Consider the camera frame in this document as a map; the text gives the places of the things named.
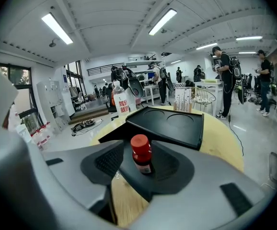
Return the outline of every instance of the black cap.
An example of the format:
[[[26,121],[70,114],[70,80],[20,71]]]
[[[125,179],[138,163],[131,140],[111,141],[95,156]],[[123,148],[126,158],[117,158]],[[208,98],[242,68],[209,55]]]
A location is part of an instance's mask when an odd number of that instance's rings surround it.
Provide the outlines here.
[[[221,51],[220,47],[215,46],[215,47],[212,48],[212,53],[214,54],[214,52],[215,52],[216,50]]]
[[[263,50],[261,50],[261,49],[259,49],[259,51],[258,51],[258,55],[260,55],[260,54],[263,54],[263,55],[265,56],[264,51],[263,51]]]

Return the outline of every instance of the round table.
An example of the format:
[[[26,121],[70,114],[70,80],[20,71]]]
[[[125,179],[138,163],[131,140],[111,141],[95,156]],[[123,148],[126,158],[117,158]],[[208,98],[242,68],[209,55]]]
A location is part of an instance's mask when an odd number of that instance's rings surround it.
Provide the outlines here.
[[[172,106],[155,108],[173,110]],[[192,109],[192,113],[202,114],[203,112]],[[243,172],[242,151],[233,133],[221,121],[207,113],[204,113],[204,115],[204,133],[199,151],[217,156]],[[125,123],[125,119],[126,116],[119,117],[106,125],[94,137],[90,145],[99,144],[98,139],[121,126]],[[112,194],[118,225],[120,227],[128,226],[148,206],[148,202],[121,175],[119,175],[119,178],[114,177],[112,180]]]

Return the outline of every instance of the fluorescent light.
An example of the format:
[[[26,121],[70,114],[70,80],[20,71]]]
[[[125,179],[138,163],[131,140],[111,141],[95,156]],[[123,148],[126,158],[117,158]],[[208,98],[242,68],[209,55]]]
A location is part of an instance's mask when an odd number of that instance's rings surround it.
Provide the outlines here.
[[[197,50],[200,50],[200,49],[207,48],[207,47],[211,47],[211,46],[214,46],[214,45],[217,45],[217,43],[213,43],[213,44],[209,44],[209,45],[204,45],[204,46],[198,47],[198,48],[196,48],[196,49],[197,49]]]
[[[149,31],[149,35],[153,36],[160,30],[171,18],[173,18],[177,14],[176,10],[169,9],[162,18],[153,26],[153,28]]]
[[[238,37],[236,41],[241,41],[241,40],[258,40],[262,39],[262,36],[246,36],[246,37]]]
[[[172,62],[171,64],[176,63],[176,62],[179,62],[179,61],[181,61],[181,60],[180,60],[180,59],[179,59],[179,60],[176,60],[176,61]]]
[[[56,19],[52,14],[47,14],[42,18],[42,20],[54,31],[66,44],[71,44],[73,41],[62,29],[62,27],[57,23]]]
[[[242,131],[245,131],[245,132],[246,132],[246,129],[240,128],[240,127],[238,127],[238,126],[236,126],[236,125],[234,125],[233,127],[236,127],[236,128],[238,128],[238,129],[240,129],[240,130],[242,130]]]
[[[255,54],[256,52],[239,52],[239,54]]]

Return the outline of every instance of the red bottle cap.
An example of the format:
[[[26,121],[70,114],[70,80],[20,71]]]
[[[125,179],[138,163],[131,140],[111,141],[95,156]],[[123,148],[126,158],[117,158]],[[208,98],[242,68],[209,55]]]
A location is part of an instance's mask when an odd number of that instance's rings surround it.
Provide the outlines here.
[[[131,139],[131,147],[136,154],[144,155],[149,152],[150,145],[147,136],[136,135]]]

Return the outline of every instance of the white shirt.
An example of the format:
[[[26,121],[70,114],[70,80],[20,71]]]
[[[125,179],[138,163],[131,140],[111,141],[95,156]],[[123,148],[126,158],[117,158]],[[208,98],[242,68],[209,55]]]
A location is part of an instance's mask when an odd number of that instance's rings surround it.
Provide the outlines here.
[[[154,67],[153,68],[153,72],[157,72],[158,73],[158,80],[156,81],[157,84],[162,80],[161,76],[160,76],[160,67]]]

